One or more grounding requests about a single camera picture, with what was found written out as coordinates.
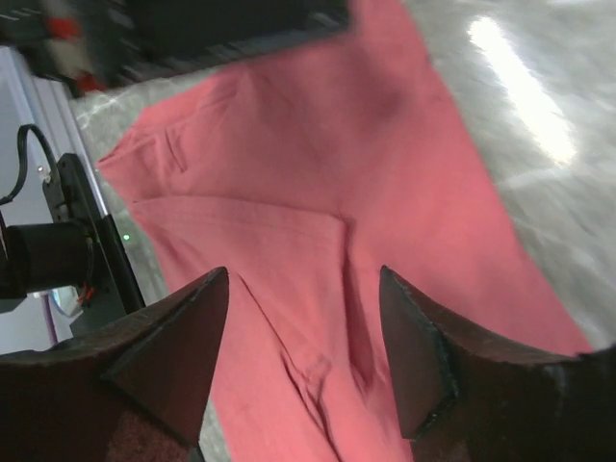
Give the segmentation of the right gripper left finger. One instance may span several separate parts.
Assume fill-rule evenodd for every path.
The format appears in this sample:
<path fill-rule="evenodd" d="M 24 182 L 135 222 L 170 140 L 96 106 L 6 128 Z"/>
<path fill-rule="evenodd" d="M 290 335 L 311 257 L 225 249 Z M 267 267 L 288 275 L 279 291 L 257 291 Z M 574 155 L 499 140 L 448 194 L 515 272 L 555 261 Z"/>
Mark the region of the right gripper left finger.
<path fill-rule="evenodd" d="M 218 268 L 119 321 L 1 358 L 5 461 L 199 461 L 229 300 Z"/>

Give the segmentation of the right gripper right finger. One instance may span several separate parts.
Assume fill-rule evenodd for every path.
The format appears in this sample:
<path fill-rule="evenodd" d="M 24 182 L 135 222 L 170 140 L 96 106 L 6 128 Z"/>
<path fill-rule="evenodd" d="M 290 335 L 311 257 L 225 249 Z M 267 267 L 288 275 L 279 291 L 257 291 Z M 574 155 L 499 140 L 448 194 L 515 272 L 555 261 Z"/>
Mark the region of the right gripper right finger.
<path fill-rule="evenodd" d="M 417 461 L 611 461 L 615 351 L 515 342 L 383 268 L 383 340 L 401 436 Z"/>

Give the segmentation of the pink red t shirt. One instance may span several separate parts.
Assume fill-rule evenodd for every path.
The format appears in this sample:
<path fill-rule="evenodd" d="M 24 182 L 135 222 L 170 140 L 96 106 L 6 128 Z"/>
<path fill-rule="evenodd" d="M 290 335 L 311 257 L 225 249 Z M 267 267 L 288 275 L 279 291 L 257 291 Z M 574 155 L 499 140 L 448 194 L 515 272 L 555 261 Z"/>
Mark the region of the pink red t shirt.
<path fill-rule="evenodd" d="M 407 461 L 378 286 L 389 267 L 522 343 L 588 344 L 520 244 L 399 1 L 145 109 L 99 170 L 176 291 L 230 300 L 212 399 L 235 461 Z"/>

